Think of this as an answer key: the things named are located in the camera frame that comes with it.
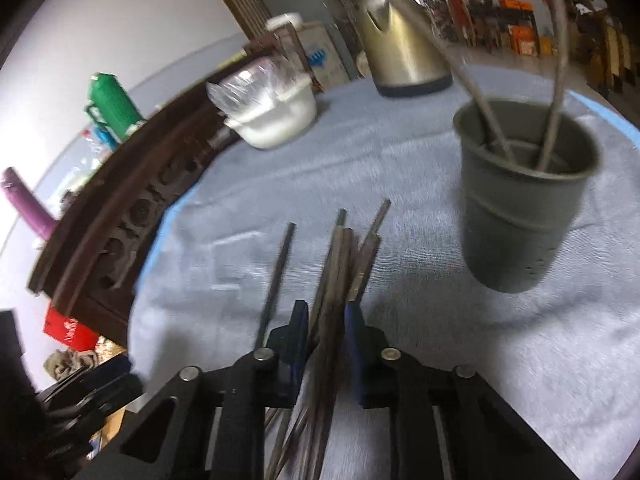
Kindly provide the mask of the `red gift bag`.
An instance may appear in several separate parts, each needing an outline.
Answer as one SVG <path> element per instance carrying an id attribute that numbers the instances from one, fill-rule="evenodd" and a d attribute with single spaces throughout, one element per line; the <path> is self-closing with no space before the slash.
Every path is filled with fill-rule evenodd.
<path id="1" fill-rule="evenodd" d="M 49 304 L 44 318 L 43 333 L 78 352 L 93 350 L 99 340 L 96 332 L 79 323 L 76 318 L 62 315 L 53 304 Z"/>

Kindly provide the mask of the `grey towel table cover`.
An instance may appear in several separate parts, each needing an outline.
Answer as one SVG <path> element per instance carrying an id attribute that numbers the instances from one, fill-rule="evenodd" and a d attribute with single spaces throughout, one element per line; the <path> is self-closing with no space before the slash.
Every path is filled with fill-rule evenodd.
<path id="1" fill-rule="evenodd" d="M 577 477 L 611 479 L 639 439 L 639 133 L 576 93 L 598 140 L 589 182 L 534 289 L 493 292 L 460 252 L 459 86 L 388 100 L 361 79 L 324 94 L 300 138 L 225 150 L 198 181 L 134 300 L 128 349 L 148 393 L 187 365 L 216 370 L 254 346 L 286 227 L 296 232 L 276 324 L 311 300 L 340 209 L 358 233 L 392 203 L 362 310 L 422 363 L 478 372 Z"/>

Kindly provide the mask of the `dark carved wooden sideboard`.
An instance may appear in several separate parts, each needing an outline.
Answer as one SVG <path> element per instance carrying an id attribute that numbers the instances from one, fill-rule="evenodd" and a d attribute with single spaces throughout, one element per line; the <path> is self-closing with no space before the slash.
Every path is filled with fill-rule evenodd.
<path id="1" fill-rule="evenodd" d="M 177 96 L 81 188 L 44 245 L 28 289 L 126 346 L 134 285 L 164 213 L 239 140 L 203 81 Z"/>

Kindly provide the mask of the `blue round table cover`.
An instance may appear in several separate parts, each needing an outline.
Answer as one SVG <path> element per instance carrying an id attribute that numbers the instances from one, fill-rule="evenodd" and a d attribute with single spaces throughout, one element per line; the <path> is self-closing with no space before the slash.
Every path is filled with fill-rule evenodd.
<path id="1" fill-rule="evenodd" d="M 137 295 L 146 276 L 153 269 L 155 261 L 160 256 L 162 252 L 164 238 L 168 235 L 169 229 L 172 224 L 175 222 L 175 218 L 177 218 L 180 211 L 190 202 L 191 197 L 198 192 L 198 188 L 200 186 L 198 184 L 194 184 L 192 188 L 186 194 L 178 198 L 171 206 L 169 206 L 166 211 L 163 213 L 163 217 L 160 219 L 160 224 L 158 225 L 156 235 L 154 240 L 152 241 L 150 250 L 146 255 L 145 262 L 141 268 L 140 274 L 137 278 L 136 284 L 134 284 L 134 293 Z"/>

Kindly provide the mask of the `purple thermos bottle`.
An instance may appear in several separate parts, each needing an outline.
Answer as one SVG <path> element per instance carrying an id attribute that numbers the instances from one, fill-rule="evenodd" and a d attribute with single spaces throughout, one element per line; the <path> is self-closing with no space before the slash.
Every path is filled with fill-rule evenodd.
<path id="1" fill-rule="evenodd" d="M 1 188 L 18 215 L 42 240 L 48 240 L 58 220 L 50 215 L 38 198 L 12 168 L 2 172 Z"/>

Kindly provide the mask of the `grey utensil holder cup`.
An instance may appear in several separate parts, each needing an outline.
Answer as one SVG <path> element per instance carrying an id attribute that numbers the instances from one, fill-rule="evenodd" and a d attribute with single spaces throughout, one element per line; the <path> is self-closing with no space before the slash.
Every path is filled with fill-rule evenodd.
<path id="1" fill-rule="evenodd" d="M 548 273 L 600 165 L 592 134 L 561 114 L 546 170 L 536 168 L 548 108 L 542 103 L 492 99 L 514 159 L 491 140 L 474 103 L 454 115 L 461 146 L 461 248 L 466 266 L 483 285 L 516 294 Z"/>

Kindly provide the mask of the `white bowl with plastic bag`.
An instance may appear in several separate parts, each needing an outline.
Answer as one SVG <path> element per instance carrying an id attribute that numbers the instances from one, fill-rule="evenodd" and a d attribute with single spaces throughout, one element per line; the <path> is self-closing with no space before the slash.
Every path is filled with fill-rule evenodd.
<path id="1" fill-rule="evenodd" d="M 226 127 L 258 150 L 297 138 L 318 114 L 311 76 L 282 55 L 258 58 L 205 88 Z"/>

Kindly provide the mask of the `green thermos jug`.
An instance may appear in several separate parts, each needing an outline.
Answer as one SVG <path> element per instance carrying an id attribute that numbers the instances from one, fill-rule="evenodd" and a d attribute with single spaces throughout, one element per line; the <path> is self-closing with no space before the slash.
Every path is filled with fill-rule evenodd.
<path id="1" fill-rule="evenodd" d="M 145 122 L 113 74 L 95 73 L 91 76 L 85 112 L 97 126 L 107 129 L 122 142 Z"/>

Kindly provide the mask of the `gold electric kettle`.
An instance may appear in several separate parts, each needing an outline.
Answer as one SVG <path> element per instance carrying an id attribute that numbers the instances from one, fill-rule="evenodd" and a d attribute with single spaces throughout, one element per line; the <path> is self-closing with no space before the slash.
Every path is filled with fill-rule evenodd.
<path id="1" fill-rule="evenodd" d="M 425 96 L 452 85 L 446 60 L 387 0 L 360 0 L 357 23 L 381 96 Z"/>

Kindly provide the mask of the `grey refrigerator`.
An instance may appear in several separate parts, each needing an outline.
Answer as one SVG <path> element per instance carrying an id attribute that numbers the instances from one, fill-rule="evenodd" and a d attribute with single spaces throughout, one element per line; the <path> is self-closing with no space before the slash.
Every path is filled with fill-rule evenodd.
<path id="1" fill-rule="evenodd" d="M 343 0 L 262 0 L 272 16 L 298 13 L 305 22 L 321 22 L 328 32 L 346 73 L 357 79 L 355 55 L 359 41 Z"/>

